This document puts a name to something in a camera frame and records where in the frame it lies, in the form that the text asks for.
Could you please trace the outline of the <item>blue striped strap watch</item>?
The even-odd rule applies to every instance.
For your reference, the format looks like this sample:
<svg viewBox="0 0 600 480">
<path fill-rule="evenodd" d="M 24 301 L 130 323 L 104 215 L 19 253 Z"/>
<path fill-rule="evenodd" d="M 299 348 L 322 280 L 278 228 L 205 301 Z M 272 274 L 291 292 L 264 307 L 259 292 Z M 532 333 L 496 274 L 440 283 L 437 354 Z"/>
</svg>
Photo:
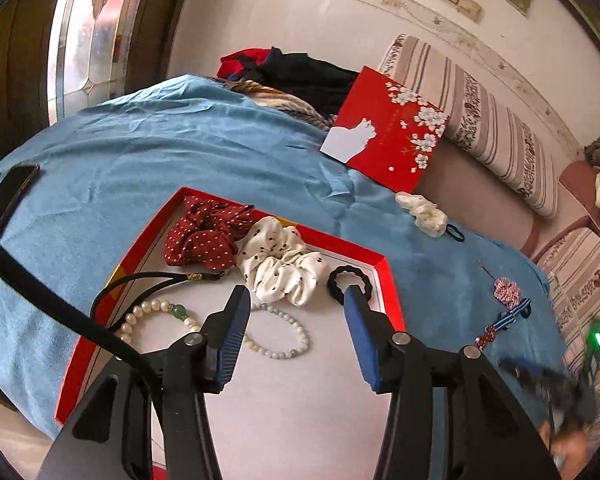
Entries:
<svg viewBox="0 0 600 480">
<path fill-rule="evenodd" d="M 508 330 L 509 326 L 515 323 L 518 318 L 528 318 L 531 315 L 531 299 L 522 298 L 520 303 L 506 312 L 501 312 L 498 319 L 493 323 L 494 332 Z"/>
</svg>

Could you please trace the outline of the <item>red polka dot scrunchie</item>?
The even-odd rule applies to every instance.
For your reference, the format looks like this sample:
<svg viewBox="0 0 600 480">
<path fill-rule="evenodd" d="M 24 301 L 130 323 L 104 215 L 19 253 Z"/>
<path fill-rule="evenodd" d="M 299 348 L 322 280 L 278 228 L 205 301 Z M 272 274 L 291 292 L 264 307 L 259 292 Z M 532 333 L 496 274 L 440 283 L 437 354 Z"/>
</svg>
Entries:
<svg viewBox="0 0 600 480">
<path fill-rule="evenodd" d="M 186 196 L 184 214 L 166 234 L 164 261 L 168 266 L 201 264 L 210 271 L 231 268 L 237 243 L 256 222 L 252 211 L 253 206 Z"/>
</svg>

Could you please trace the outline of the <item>white polka dot scrunchie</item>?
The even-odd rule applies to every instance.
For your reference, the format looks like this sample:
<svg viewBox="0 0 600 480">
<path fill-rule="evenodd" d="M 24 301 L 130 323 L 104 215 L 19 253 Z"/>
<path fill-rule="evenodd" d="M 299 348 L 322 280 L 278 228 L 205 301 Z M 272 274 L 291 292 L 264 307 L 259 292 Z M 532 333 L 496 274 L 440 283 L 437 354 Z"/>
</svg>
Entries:
<svg viewBox="0 0 600 480">
<path fill-rule="evenodd" d="M 325 258 L 311 250 L 295 226 L 267 216 L 238 245 L 236 266 L 261 304 L 286 300 L 304 307 L 329 274 Z"/>
</svg>

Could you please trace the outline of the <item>striped sofa cushion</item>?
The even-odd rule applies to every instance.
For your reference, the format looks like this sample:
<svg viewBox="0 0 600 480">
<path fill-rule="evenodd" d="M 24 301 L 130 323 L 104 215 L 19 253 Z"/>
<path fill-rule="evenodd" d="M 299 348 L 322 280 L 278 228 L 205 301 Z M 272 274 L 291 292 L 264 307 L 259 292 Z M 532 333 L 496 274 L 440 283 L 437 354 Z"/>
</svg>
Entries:
<svg viewBox="0 0 600 480">
<path fill-rule="evenodd" d="M 588 329 L 594 318 L 600 318 L 600 238 L 588 228 L 574 229 L 550 245 L 538 267 L 550 280 L 555 321 L 567 345 L 562 360 L 571 374 L 577 374 Z M 595 389 L 600 396 L 600 371 Z M 600 446 L 600 411 L 588 430 L 588 444 Z"/>
</svg>

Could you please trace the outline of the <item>red tray box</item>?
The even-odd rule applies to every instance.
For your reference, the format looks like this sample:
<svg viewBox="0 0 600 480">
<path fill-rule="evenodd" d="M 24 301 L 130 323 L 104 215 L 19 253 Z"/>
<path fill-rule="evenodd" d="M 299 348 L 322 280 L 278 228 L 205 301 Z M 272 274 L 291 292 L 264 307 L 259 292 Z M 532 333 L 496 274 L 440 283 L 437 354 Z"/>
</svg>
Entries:
<svg viewBox="0 0 600 480">
<path fill-rule="evenodd" d="M 164 262 L 166 234 L 184 214 L 184 197 L 222 200 L 192 188 L 180 188 L 158 210 L 109 281 L 140 271 L 195 272 Z M 379 252 L 308 226 L 295 226 L 311 250 L 320 252 L 329 272 L 355 266 L 372 283 L 373 310 L 388 314 L 404 329 L 403 315 L 388 258 Z M 216 282 L 168 287 L 158 299 L 184 304 L 201 325 L 225 306 L 235 285 L 244 284 L 237 269 Z M 232 381 L 220 394 L 206 396 L 211 432 L 223 479 L 373 479 L 390 398 L 378 396 L 364 382 L 349 335 L 343 307 L 321 284 L 303 308 L 286 300 L 274 304 L 289 320 L 271 312 L 253 312 L 247 334 L 275 352 L 300 349 L 301 325 L 309 350 L 289 360 L 270 359 L 242 347 Z M 140 352 L 166 348 L 185 334 L 182 322 L 159 312 L 133 327 L 132 344 Z M 110 355 L 80 338 L 62 383 L 55 418 L 64 424 L 104 368 Z"/>
</svg>

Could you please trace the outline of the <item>cream lace scrunchie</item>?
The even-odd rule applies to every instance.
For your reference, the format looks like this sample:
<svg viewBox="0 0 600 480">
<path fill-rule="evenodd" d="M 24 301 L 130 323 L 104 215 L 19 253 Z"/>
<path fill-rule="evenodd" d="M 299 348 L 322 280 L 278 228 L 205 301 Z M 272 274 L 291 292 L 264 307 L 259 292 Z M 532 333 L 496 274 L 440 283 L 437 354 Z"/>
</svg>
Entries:
<svg viewBox="0 0 600 480">
<path fill-rule="evenodd" d="M 438 238 L 445 233 L 448 216 L 426 197 L 399 192 L 396 193 L 396 203 L 413 217 L 415 226 L 429 237 Z"/>
</svg>

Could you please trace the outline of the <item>black smartphone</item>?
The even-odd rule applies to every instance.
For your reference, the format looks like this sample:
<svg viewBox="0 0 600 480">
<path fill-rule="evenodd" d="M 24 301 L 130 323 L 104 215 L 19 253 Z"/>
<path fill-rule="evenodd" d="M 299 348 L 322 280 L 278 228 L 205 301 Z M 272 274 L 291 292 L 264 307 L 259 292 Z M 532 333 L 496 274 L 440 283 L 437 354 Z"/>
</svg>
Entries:
<svg viewBox="0 0 600 480">
<path fill-rule="evenodd" d="M 0 180 L 0 237 L 24 194 L 40 173 L 39 164 L 17 165 Z"/>
</svg>

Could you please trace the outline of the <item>blue towel blanket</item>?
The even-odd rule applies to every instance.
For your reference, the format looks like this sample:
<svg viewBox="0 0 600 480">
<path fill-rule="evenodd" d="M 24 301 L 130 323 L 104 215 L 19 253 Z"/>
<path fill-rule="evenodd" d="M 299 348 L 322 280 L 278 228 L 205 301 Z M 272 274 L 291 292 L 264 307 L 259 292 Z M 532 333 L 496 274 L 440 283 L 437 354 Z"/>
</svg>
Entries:
<svg viewBox="0 0 600 480">
<path fill-rule="evenodd" d="M 87 311 L 114 266 L 183 186 L 255 206 L 350 240 L 390 263 L 408 330 L 456 351 L 492 320 L 494 278 L 531 301 L 486 349 L 559 370 L 566 346 L 546 275 L 525 255 L 475 233 L 431 238 L 394 195 L 323 156 L 324 133 L 218 82 L 181 76 L 81 110 L 0 161 L 41 175 L 2 235 L 2 246 L 69 304 Z"/>
</svg>

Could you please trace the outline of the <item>striped floral bolster pillow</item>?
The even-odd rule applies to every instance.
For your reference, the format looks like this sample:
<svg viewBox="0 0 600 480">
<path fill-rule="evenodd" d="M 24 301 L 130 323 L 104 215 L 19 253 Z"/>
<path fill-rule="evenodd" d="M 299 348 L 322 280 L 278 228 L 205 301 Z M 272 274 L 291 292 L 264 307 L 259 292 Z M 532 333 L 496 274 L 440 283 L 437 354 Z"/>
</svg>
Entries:
<svg viewBox="0 0 600 480">
<path fill-rule="evenodd" d="M 489 169 L 540 216 L 558 211 L 553 159 L 535 132 L 464 68 L 401 34 L 379 71 L 449 115 L 444 136 Z"/>
</svg>

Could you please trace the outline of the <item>red floral box lid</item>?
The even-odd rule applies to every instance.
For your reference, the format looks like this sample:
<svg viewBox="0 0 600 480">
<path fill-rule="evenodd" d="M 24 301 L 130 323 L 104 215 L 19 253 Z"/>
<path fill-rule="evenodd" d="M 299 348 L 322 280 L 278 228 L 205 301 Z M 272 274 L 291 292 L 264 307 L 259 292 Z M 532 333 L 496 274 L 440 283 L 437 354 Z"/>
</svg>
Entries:
<svg viewBox="0 0 600 480">
<path fill-rule="evenodd" d="M 448 122 L 443 110 L 416 91 L 365 66 L 321 152 L 393 192 L 411 193 Z"/>
</svg>

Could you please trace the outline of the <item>dark clothes pile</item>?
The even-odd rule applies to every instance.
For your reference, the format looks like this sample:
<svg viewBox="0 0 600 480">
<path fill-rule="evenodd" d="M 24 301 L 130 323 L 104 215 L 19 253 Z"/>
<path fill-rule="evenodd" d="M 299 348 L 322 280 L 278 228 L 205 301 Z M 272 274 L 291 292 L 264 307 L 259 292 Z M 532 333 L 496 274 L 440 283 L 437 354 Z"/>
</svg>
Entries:
<svg viewBox="0 0 600 480">
<path fill-rule="evenodd" d="M 356 78 L 353 70 L 276 47 L 225 55 L 216 72 L 228 90 L 323 131 L 332 128 Z"/>
</svg>

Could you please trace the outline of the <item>stained glass window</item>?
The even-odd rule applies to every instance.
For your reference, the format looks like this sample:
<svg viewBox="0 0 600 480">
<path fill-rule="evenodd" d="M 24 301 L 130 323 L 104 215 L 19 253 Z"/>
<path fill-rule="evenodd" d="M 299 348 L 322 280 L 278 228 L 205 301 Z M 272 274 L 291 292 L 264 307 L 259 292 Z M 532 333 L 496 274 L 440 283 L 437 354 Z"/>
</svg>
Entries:
<svg viewBox="0 0 600 480">
<path fill-rule="evenodd" d="M 51 124 L 122 96 L 140 0 L 57 0 L 47 57 Z"/>
</svg>

